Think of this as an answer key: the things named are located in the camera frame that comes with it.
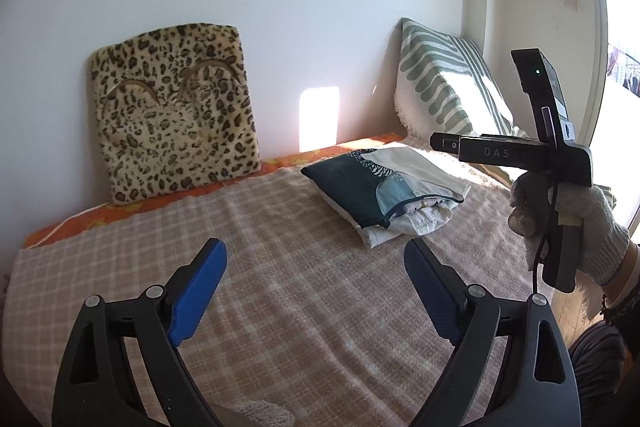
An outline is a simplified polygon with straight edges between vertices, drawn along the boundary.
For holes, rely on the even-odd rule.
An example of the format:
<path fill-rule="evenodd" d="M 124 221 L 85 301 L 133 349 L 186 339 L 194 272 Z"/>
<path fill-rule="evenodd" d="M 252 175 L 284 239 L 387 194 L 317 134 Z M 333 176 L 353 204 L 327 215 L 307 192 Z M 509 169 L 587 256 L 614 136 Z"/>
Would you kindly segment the right forearm black sleeve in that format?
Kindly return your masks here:
<path fill-rule="evenodd" d="M 639 282 L 639 247 L 629 242 L 620 266 L 612 279 L 601 287 L 603 305 L 600 314 L 605 319 L 606 314 L 619 306 L 637 286 Z"/>

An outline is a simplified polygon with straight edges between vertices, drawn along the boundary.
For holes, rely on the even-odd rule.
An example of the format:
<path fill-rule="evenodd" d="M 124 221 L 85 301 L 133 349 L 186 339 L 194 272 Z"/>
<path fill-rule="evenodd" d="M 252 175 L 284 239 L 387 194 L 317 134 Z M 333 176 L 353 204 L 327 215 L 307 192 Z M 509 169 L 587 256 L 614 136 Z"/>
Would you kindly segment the right hand white glove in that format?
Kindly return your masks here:
<path fill-rule="evenodd" d="M 533 268 L 550 202 L 561 225 L 580 230 L 577 270 L 604 286 L 614 280 L 629 249 L 629 235 L 614 219 L 608 196 L 600 187 L 563 182 L 553 188 L 542 174 L 528 172 L 511 187 L 509 228 L 523 237 L 526 262 Z"/>

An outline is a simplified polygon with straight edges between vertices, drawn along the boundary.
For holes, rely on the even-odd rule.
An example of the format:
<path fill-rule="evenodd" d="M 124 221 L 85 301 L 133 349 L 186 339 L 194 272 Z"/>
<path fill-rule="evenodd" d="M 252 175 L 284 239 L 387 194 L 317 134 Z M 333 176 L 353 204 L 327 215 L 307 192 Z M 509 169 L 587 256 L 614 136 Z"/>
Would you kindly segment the left hand white glove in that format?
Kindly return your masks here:
<path fill-rule="evenodd" d="M 293 427 L 294 415 L 279 404 L 259 401 L 236 403 L 231 410 L 264 427 Z"/>

